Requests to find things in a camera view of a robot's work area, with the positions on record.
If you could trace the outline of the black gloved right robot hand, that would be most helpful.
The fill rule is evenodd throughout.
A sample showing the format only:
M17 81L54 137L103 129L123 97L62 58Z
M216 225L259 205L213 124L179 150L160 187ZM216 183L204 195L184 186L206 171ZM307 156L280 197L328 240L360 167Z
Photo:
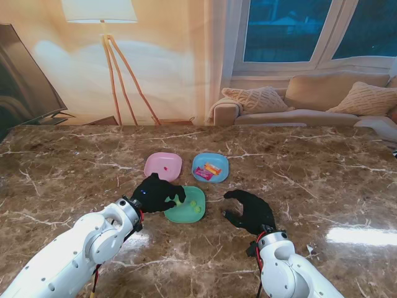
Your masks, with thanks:
M236 228L243 228L253 235L260 235L264 231L263 227L271 227L276 230L272 209L260 197L240 189L228 191L223 197L225 199L236 199L243 205L241 215L230 210L224 211L224 217Z

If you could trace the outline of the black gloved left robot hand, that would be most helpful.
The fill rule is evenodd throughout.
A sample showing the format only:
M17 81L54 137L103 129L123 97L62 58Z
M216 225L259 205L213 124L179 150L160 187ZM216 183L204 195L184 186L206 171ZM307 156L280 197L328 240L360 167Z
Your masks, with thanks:
M183 203L184 188L159 178L152 173L134 190L131 201L138 201L143 213L164 212L176 206L175 197Z

